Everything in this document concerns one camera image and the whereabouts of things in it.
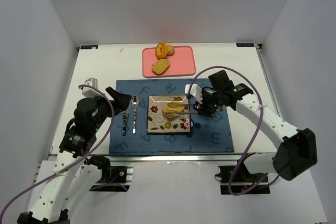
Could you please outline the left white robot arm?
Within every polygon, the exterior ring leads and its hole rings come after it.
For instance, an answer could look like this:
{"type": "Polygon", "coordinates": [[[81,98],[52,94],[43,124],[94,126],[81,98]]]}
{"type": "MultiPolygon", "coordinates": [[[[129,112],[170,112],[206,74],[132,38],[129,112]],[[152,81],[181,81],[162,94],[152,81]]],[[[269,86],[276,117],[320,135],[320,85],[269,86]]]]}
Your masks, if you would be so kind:
{"type": "Polygon", "coordinates": [[[77,102],[74,116],[66,126],[52,175],[44,182],[36,203],[19,215],[18,223],[69,223],[71,211],[91,187],[111,175],[109,159],[92,155],[91,148],[98,146],[96,133],[104,121],[124,112],[132,97],[107,87],[112,97],[109,100],[88,84],[79,88],[84,98],[77,102]]]}

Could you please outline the herb bread slice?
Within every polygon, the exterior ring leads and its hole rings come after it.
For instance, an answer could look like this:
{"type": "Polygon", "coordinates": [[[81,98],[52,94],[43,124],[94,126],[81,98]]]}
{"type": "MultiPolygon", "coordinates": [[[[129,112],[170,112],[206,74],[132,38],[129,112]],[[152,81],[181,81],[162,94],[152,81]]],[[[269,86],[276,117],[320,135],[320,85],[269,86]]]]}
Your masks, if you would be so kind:
{"type": "Polygon", "coordinates": [[[167,103],[163,109],[162,113],[163,115],[169,119],[172,120],[176,118],[177,116],[180,116],[182,112],[184,112],[185,106],[181,103],[171,102],[167,103]]]}
{"type": "Polygon", "coordinates": [[[159,59],[155,62],[155,64],[152,66],[152,71],[156,75],[162,75],[167,71],[167,69],[170,67],[170,61],[167,59],[159,59]]]}

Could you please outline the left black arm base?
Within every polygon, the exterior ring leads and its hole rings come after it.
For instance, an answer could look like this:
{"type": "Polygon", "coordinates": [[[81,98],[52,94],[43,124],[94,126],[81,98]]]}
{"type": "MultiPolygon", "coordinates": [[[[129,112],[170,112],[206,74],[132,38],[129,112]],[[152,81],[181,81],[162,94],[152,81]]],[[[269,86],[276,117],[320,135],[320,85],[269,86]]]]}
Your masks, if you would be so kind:
{"type": "Polygon", "coordinates": [[[87,166],[101,175],[89,191],[126,192],[129,190],[133,175],[132,167],[112,164],[109,158],[99,155],[85,159],[82,173],[87,166]]]}

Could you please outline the silver metal tongs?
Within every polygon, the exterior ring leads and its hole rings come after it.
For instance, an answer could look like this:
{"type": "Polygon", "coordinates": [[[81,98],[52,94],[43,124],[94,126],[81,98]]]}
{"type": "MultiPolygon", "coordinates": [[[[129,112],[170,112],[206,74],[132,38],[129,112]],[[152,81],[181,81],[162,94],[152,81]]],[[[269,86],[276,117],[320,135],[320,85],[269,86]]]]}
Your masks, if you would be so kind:
{"type": "Polygon", "coordinates": [[[197,114],[197,110],[201,108],[202,105],[200,104],[184,104],[172,102],[167,104],[167,109],[164,114],[168,118],[174,118],[177,116],[197,114]]]}

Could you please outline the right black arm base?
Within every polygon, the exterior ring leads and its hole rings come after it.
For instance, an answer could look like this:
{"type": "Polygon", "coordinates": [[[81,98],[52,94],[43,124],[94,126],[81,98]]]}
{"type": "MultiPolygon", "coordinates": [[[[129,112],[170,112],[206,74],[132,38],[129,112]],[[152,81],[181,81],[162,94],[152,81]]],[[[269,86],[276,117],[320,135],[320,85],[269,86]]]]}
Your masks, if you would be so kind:
{"type": "MultiPolygon", "coordinates": [[[[220,193],[222,195],[230,195],[229,192],[229,179],[233,173],[233,170],[240,158],[239,155],[215,155],[215,162],[218,166],[218,172],[214,175],[214,178],[220,183],[220,193]]],[[[252,174],[250,173],[244,164],[241,164],[235,173],[232,181],[232,192],[242,193],[248,190],[250,187],[257,184],[257,182],[263,177],[262,173],[252,174]]],[[[248,195],[267,195],[270,194],[270,187],[267,184],[270,182],[268,177],[264,178],[260,184],[258,184],[253,190],[249,191],[248,195]]]]}

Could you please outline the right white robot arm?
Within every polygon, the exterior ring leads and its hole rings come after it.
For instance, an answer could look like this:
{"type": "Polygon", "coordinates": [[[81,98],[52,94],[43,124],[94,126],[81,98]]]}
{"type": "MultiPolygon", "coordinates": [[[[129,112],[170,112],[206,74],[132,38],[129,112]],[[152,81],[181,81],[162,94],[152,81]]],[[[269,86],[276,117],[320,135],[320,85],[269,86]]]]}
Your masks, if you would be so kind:
{"type": "Polygon", "coordinates": [[[251,87],[234,85],[221,70],[208,77],[212,87],[193,86],[200,115],[212,116],[221,107],[230,107],[249,119],[276,148],[275,153],[244,155],[238,166],[250,174],[278,174],[291,181],[317,163],[316,136],[310,129],[300,130],[269,110],[251,87]]]}

